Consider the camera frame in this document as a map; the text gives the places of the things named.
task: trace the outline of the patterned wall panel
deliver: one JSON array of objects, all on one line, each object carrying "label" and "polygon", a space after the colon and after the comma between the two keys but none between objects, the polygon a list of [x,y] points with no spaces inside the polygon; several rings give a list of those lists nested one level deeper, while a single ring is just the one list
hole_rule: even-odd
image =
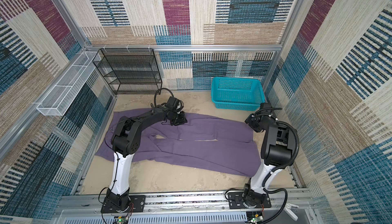
[{"label": "patterned wall panel", "polygon": [[274,52],[155,52],[163,86],[211,89],[213,77],[256,78],[262,83]]},{"label": "patterned wall panel", "polygon": [[0,137],[80,49],[51,0],[0,0]]},{"label": "patterned wall panel", "polygon": [[278,44],[295,0],[64,2],[92,44]]},{"label": "patterned wall panel", "polygon": [[392,0],[304,6],[267,97],[298,130],[295,167],[324,223],[390,223]]},{"label": "patterned wall panel", "polygon": [[35,119],[0,164],[0,215],[49,222],[71,193],[111,100],[94,71],[63,117]]}]

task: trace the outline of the black wire mesh shelf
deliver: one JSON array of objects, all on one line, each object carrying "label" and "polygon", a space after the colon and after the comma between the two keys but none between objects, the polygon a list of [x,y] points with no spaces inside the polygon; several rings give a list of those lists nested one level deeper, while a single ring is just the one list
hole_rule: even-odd
[{"label": "black wire mesh shelf", "polygon": [[154,94],[162,87],[152,49],[100,49],[97,55],[93,63],[115,94]]}]

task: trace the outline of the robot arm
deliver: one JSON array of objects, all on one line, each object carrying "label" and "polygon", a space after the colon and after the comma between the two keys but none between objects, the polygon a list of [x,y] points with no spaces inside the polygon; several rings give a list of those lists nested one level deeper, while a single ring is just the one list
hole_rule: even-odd
[{"label": "robot arm", "polygon": [[170,124],[175,126],[186,123],[185,113],[181,111],[183,107],[182,101],[171,96],[166,103],[156,106],[151,104],[151,111],[132,118],[125,116],[120,118],[121,122],[117,124],[111,138],[115,165],[112,183],[104,200],[105,206],[109,206],[109,208],[120,213],[128,209],[130,206],[128,197],[130,165],[135,152],[140,146],[141,132],[160,121],[169,120]]},{"label": "robot arm", "polygon": [[244,186],[244,205],[254,208],[267,197],[268,187],[274,177],[287,166],[291,166],[299,150],[296,129],[272,115],[270,104],[262,103],[260,110],[249,115],[247,123],[254,131],[265,131],[260,156],[262,164],[256,174]]}]

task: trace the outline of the purple trousers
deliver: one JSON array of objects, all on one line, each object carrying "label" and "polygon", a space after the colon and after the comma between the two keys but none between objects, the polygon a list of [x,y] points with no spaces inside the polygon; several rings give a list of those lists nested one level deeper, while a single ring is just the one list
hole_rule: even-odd
[{"label": "purple trousers", "polygon": [[[110,126],[123,116],[140,115],[149,108],[114,112]],[[168,164],[208,169],[252,177],[261,164],[253,130],[245,123],[197,113],[185,114],[188,123],[170,126],[155,123],[141,133],[133,161],[155,160]],[[105,137],[111,146],[115,126]],[[113,151],[103,142],[97,156],[114,161]]]}]

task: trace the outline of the white wire mesh basket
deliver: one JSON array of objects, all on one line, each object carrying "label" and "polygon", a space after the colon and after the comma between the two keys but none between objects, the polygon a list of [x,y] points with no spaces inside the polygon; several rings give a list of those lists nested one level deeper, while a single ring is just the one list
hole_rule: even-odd
[{"label": "white wire mesh basket", "polygon": [[37,110],[44,116],[63,116],[95,69],[94,59],[101,59],[97,52],[83,52],[45,96]]}]

